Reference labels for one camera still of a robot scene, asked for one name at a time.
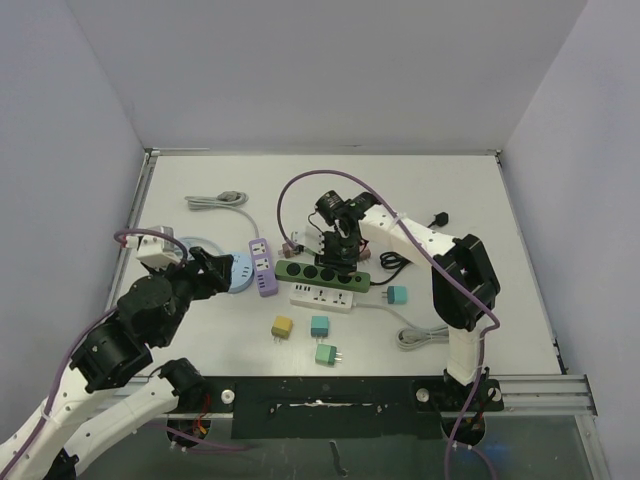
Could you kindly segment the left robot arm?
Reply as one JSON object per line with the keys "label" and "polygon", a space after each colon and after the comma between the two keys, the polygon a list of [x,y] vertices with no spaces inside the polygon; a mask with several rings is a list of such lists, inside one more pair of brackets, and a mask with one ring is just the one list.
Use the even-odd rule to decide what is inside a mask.
{"label": "left robot arm", "polygon": [[152,363],[152,349],[170,345],[192,302],[228,291],[232,256],[189,252],[150,268],[74,341],[48,396],[2,444],[2,478],[44,478],[90,414]]}

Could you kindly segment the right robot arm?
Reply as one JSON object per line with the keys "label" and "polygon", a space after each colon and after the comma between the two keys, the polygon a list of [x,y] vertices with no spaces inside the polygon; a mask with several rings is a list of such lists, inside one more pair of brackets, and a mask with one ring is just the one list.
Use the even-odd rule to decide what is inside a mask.
{"label": "right robot arm", "polygon": [[481,396],[477,381],[483,363],[480,319],[490,315],[500,292],[494,268],[479,238],[437,232],[381,204],[364,192],[342,199],[335,191],[324,194],[315,212],[328,225],[315,263],[341,276],[353,276],[361,247],[378,243],[416,266],[431,271],[434,309],[448,325],[449,356],[445,384],[448,402],[469,408]]}

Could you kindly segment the pink charger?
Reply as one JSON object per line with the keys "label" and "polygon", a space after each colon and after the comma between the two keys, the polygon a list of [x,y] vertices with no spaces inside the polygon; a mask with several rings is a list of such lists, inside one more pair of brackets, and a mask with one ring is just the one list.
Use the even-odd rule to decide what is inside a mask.
{"label": "pink charger", "polygon": [[366,261],[371,257],[371,250],[368,247],[365,247],[359,254],[360,261]]}
{"label": "pink charger", "polygon": [[297,255],[297,251],[294,247],[291,247],[288,243],[283,243],[280,254],[284,258],[292,258]]}

